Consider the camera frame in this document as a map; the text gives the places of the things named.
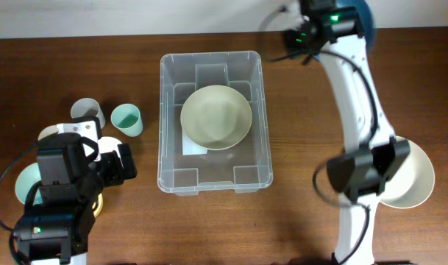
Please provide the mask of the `white small bowl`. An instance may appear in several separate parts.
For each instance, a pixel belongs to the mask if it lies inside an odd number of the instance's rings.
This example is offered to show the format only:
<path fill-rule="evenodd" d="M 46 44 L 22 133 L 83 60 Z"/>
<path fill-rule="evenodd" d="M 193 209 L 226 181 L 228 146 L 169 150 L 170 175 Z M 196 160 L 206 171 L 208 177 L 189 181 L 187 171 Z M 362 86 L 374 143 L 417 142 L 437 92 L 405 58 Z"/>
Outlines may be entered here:
<path fill-rule="evenodd" d="M 112 151 L 119 153 L 118 146 L 120 144 L 122 144 L 122 142 L 120 140 L 118 140 L 117 138 L 110 137 L 110 136 L 102 136 L 98 140 L 99 153 L 103 154 L 103 153 L 108 153 L 108 152 L 112 152 Z"/>

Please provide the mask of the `yellow small bowl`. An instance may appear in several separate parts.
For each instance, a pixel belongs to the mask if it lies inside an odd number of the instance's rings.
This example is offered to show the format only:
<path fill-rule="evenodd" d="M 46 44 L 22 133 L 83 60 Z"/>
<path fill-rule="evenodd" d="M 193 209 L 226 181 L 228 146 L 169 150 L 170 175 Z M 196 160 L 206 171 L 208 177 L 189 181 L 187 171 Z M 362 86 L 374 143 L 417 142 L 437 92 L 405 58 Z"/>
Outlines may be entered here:
<path fill-rule="evenodd" d="M 94 202 L 92 209 L 93 209 L 93 215 L 96 218 L 102 211 L 104 201 L 102 194 L 99 194 L 97 197 L 97 200 Z"/>

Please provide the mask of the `mint green cup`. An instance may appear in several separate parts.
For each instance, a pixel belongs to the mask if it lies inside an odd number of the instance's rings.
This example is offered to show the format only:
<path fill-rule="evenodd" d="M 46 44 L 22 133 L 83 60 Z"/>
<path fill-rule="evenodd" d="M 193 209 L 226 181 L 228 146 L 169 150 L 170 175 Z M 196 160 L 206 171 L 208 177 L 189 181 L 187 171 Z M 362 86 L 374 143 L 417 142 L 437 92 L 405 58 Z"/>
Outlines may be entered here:
<path fill-rule="evenodd" d="M 143 132 L 141 112 L 133 104 L 117 106 L 112 111 L 110 119 L 115 128 L 129 137 L 137 137 Z"/>

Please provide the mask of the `dark blue plate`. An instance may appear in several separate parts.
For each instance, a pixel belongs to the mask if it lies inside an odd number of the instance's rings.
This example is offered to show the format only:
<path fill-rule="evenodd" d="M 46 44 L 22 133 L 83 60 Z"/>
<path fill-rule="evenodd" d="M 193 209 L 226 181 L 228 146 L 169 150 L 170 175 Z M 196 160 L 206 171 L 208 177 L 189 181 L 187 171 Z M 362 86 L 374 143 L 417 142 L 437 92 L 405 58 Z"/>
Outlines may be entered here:
<path fill-rule="evenodd" d="M 376 40 L 374 16 L 366 0 L 337 0 L 337 7 L 355 7 L 365 30 L 366 51 L 370 52 Z"/>

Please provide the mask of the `grey cup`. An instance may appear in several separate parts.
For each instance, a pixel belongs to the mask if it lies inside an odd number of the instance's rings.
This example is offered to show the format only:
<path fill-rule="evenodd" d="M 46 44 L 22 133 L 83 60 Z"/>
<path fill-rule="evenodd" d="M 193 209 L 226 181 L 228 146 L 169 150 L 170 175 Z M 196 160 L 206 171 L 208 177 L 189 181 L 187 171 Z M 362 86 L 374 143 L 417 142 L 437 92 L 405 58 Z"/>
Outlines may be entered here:
<path fill-rule="evenodd" d="M 99 103 L 92 98 L 82 98 L 77 100 L 71 107 L 71 118 L 79 118 L 83 116 L 95 116 L 99 119 L 100 127 L 103 129 L 106 119 Z"/>

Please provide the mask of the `cream cup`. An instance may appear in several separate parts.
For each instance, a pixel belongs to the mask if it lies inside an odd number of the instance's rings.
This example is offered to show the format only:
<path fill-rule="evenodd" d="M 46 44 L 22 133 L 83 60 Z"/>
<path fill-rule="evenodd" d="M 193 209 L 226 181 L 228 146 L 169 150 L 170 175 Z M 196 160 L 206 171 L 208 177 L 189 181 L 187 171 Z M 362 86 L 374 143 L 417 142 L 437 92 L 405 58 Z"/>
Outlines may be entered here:
<path fill-rule="evenodd" d="M 53 134 L 57 134 L 59 132 L 59 129 L 56 125 L 50 125 L 46 128 L 44 128 L 40 134 L 38 135 L 38 140 L 42 140 L 47 136 L 53 135 Z"/>

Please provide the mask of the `mint green small bowl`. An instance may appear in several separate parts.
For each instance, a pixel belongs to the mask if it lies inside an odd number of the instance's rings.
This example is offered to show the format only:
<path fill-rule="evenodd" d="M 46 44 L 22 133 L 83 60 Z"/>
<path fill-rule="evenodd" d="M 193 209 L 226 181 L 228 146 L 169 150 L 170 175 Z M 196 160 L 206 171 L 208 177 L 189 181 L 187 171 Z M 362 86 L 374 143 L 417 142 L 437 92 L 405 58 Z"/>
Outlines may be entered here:
<path fill-rule="evenodd" d="M 15 195 L 24 204 L 31 187 L 41 181 L 40 169 L 37 163 L 27 166 L 18 176 L 15 183 Z"/>

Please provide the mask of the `cream plate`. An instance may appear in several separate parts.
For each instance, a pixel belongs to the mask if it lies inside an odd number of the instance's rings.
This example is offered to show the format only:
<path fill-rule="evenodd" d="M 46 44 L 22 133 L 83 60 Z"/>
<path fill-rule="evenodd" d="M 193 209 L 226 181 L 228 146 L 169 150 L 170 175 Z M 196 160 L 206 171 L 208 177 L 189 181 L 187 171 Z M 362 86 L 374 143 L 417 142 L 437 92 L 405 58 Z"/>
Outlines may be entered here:
<path fill-rule="evenodd" d="M 397 209 L 415 208 L 427 201 L 435 186 L 435 171 L 426 152 L 408 140 L 410 154 L 386 183 L 380 202 Z"/>
<path fill-rule="evenodd" d="M 245 96 L 224 85 L 196 90 L 180 113 L 180 124 L 187 136 L 214 151 L 239 144 L 249 133 L 252 119 L 252 107 Z"/>

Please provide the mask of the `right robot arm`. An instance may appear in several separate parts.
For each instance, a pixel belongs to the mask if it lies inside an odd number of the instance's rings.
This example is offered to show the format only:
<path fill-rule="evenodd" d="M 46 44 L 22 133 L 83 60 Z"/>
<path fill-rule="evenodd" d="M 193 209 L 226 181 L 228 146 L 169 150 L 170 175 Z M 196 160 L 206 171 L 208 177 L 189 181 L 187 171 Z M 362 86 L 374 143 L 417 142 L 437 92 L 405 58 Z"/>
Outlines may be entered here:
<path fill-rule="evenodd" d="M 385 117 L 367 61 L 371 12 L 364 1 L 301 1 L 304 21 L 284 32 L 285 46 L 317 58 L 330 81 L 341 117 L 344 150 L 325 170 L 336 199 L 316 193 L 340 211 L 332 264 L 373 264 L 374 219 L 387 182 L 410 154 Z"/>

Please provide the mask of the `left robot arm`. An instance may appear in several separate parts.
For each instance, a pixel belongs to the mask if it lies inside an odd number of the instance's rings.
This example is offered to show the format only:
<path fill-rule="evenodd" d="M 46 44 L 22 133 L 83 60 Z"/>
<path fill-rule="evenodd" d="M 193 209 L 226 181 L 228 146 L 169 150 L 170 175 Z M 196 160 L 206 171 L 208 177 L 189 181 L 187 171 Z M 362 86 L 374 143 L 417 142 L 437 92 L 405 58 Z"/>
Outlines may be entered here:
<path fill-rule="evenodd" d="M 136 177 L 132 151 L 119 144 L 101 153 L 95 141 L 74 132 L 47 136 L 38 146 L 41 179 L 28 191 L 10 252 L 17 264 L 83 264 L 96 221 L 93 204 L 104 188 Z"/>

